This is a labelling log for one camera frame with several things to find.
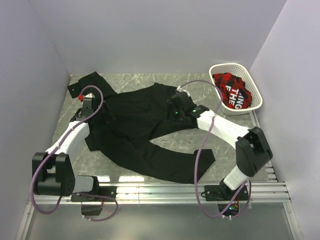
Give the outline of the black long sleeve shirt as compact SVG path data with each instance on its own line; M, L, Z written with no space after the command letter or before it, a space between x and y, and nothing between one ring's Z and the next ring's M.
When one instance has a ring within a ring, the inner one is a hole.
M175 152L151 143L152 139L174 132L195 129L196 123L174 124L165 119L168 100L176 87L154 83L135 91L116 93L97 72L69 85L72 98L92 93L104 102L114 115L106 123L95 115L85 142L90 151L100 151L120 167L138 174L180 184L194 183L197 151Z

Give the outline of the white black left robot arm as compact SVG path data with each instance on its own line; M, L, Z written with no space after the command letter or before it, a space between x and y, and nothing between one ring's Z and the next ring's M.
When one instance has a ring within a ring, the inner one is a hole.
M79 108L57 142L45 152L37 152L32 158L31 189L35 195L63 196L83 192L89 201L101 195L95 176L75 175L71 160L83 141L91 143L90 134L108 124L114 117L99 97L79 97Z

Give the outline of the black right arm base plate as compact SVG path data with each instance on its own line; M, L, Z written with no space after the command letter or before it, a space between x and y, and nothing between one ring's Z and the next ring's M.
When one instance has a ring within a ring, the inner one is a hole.
M236 195L230 206L225 210L236 191L240 189L240 192ZM230 190L222 185L205 185L204 191L200 194L205 198L206 202L227 202L226 204L219 203L217 205L220 213L223 213L222 217L228 217L232 219L242 214L243 211L250 205L252 185L244 185L236 190Z

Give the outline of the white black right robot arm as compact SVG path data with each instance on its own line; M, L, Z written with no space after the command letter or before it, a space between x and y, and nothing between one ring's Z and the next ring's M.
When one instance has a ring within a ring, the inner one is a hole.
M196 105L186 92L176 92L168 100L167 117L177 125L195 125L228 143L235 149L236 165L220 181L220 194L226 200L238 194L241 184L253 177L273 158L272 150L261 128L233 123L203 105Z

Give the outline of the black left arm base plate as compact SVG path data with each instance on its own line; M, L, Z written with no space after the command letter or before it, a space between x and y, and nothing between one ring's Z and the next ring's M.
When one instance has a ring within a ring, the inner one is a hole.
M107 203L115 203L116 210L116 186L101 186L97 190L84 193L73 193L70 201L72 203L81 203L81 214L85 217L97 217Z

